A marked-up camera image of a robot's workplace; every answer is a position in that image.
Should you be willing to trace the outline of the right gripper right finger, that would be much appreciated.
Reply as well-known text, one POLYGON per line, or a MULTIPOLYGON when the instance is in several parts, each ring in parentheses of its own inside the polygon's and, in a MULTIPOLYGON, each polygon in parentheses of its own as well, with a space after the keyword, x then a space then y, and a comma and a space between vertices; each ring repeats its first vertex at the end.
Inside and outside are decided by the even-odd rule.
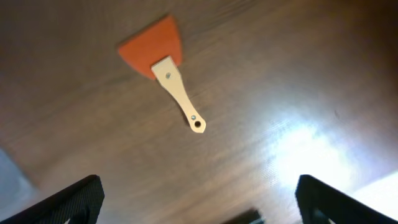
POLYGON ((311 175, 301 175, 295 198, 302 223, 397 224, 390 218, 311 175))

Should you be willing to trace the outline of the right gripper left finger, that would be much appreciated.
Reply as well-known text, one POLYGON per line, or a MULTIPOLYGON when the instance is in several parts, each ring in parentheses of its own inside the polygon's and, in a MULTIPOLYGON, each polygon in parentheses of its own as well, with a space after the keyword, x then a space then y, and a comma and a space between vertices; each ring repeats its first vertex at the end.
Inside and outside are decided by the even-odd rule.
POLYGON ((89 175, 1 224, 96 224, 104 200, 98 175, 89 175))

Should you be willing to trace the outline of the orange scraper with wooden handle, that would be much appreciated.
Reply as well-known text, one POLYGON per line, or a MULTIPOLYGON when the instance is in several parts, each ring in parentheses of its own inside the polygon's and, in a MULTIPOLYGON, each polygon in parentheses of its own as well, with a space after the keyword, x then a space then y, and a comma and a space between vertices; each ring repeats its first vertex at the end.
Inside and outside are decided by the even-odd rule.
POLYGON ((119 45, 118 53, 136 72, 159 82, 179 105, 193 132, 205 132, 206 121, 190 101, 178 69, 182 41, 174 16, 168 14, 128 38, 119 45))

